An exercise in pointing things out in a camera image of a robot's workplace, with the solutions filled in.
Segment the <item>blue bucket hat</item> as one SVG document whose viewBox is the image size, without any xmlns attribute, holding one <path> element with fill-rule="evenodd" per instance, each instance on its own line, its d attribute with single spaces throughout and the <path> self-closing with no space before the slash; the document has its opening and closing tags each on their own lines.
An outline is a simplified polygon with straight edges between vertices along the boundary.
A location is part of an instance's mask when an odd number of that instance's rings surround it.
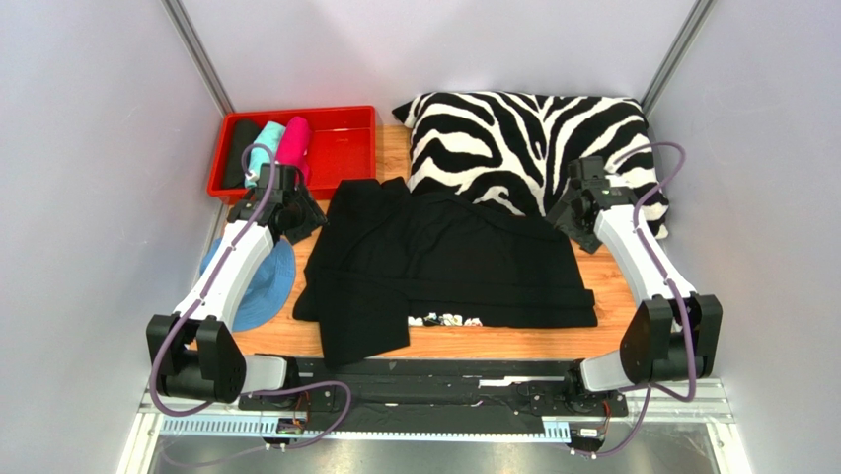
<svg viewBox="0 0 841 474">
<path fill-rule="evenodd" d="M 261 262 L 246 288 L 236 311 L 231 332 L 261 327 L 284 306 L 296 278 L 295 254 L 289 242 L 281 238 Z"/>
</svg>

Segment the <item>black t shirt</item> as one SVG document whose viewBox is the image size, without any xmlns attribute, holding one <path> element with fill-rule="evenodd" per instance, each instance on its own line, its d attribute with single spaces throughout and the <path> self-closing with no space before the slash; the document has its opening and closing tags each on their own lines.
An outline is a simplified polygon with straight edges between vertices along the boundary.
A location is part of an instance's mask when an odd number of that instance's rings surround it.
<svg viewBox="0 0 841 474">
<path fill-rule="evenodd" d="M 484 327 L 597 323 L 570 239 L 539 216 L 367 179 L 340 183 L 327 219 L 293 316 L 318 325 L 330 367 L 404 348 L 413 322 L 444 315 Z"/>
</svg>

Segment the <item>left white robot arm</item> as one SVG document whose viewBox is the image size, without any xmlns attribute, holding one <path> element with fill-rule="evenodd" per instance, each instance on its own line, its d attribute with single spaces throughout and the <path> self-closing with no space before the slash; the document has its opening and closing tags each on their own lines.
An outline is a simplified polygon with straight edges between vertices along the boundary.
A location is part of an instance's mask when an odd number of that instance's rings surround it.
<svg viewBox="0 0 841 474">
<path fill-rule="evenodd" d="M 209 263 L 188 296 L 146 328 L 155 401 L 231 403 L 285 388 L 283 355 L 244 355 L 233 336 L 271 319 L 296 277 L 294 244 L 327 221 L 292 165 L 264 166 L 255 189 L 228 215 Z"/>
</svg>

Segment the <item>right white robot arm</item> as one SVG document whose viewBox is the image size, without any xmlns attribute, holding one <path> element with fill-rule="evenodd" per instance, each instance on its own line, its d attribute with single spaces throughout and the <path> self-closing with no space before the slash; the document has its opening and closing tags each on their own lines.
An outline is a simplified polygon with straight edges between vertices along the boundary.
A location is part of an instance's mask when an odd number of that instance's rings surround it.
<svg viewBox="0 0 841 474">
<path fill-rule="evenodd" d="M 617 350 L 576 363 L 576 381 L 586 392 L 648 386 L 691 401 L 698 380 L 713 370 L 723 307 L 670 263 L 630 185 L 604 163 L 598 156 L 573 160 L 569 184 L 547 219 L 586 253 L 605 247 L 637 309 Z"/>
</svg>

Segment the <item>rolled pink shirt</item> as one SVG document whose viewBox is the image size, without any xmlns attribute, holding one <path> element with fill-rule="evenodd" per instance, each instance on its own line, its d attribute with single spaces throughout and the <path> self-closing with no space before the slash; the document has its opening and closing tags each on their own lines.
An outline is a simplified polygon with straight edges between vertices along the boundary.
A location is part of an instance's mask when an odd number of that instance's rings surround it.
<svg viewBox="0 0 841 474">
<path fill-rule="evenodd" d="M 275 161 L 281 165 L 296 167 L 303 173 L 306 185 L 311 181 L 311 167 L 308 161 L 311 138 L 309 122 L 302 117 L 293 117 L 285 126 L 275 152 Z"/>
</svg>

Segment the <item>rolled teal shirt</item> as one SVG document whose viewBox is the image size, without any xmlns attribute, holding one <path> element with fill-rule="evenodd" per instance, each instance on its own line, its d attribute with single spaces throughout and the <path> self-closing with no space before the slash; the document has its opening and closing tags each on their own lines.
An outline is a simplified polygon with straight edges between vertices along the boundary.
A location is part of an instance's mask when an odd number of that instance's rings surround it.
<svg viewBox="0 0 841 474">
<path fill-rule="evenodd" d="M 263 165 L 268 165 L 270 158 L 276 154 L 279 142 L 285 131 L 286 127 L 275 121 L 268 121 L 260 131 L 254 141 L 255 146 L 250 150 L 248 155 L 248 166 L 244 179 L 246 189 L 256 186 Z"/>
</svg>

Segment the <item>red plastic bin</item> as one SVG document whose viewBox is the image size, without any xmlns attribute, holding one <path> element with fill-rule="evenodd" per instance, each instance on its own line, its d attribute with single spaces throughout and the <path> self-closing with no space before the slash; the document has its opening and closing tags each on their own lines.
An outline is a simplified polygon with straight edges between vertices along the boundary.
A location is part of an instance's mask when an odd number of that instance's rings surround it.
<svg viewBox="0 0 841 474">
<path fill-rule="evenodd" d="M 224 117 L 211 160 L 207 193 L 232 205 L 246 189 L 222 190 L 225 155 L 230 143 L 231 122 L 250 119 L 262 129 L 268 121 L 283 125 L 293 117 L 305 118 L 312 130 L 308 161 L 312 178 L 307 185 L 316 199 L 329 199 L 342 180 L 374 178 L 376 165 L 377 115 L 371 106 L 345 106 L 233 113 Z"/>
</svg>

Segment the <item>zebra print pillow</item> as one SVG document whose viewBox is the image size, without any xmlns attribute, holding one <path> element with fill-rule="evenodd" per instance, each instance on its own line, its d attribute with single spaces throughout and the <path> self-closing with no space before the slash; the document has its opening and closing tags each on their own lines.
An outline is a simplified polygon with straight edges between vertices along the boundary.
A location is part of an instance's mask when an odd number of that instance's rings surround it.
<svg viewBox="0 0 841 474">
<path fill-rule="evenodd" d="M 544 216 L 571 161 L 598 156 L 637 197 L 659 179 L 649 122 L 628 97 L 430 92 L 392 110 L 408 128 L 415 195 L 451 193 L 514 215 Z"/>
</svg>

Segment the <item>rolled black shirt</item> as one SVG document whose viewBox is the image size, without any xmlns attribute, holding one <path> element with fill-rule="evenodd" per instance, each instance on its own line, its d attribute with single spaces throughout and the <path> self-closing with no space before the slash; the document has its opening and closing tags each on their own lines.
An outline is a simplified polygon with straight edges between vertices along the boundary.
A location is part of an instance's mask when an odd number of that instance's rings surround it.
<svg viewBox="0 0 841 474">
<path fill-rule="evenodd" d="M 225 170 L 222 175 L 221 189 L 233 190 L 244 187 L 245 172 L 242 156 L 245 149 L 259 136 L 262 128 L 250 119 L 240 119 L 231 122 L 227 131 L 230 143 L 225 155 Z"/>
</svg>

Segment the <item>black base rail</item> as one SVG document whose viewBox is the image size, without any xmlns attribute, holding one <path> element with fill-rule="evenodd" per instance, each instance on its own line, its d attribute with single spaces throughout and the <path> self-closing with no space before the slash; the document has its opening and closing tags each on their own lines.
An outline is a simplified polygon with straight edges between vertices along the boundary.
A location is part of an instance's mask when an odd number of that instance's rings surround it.
<svg viewBox="0 0 841 474">
<path fill-rule="evenodd" d="M 372 358 L 336 369 L 319 358 L 291 364 L 287 386 L 299 395 L 247 396 L 243 411 L 310 415 L 321 431 L 373 435 L 540 435 L 553 420 L 601 430 L 624 421 L 618 392 L 586 394 L 562 360 Z"/>
</svg>

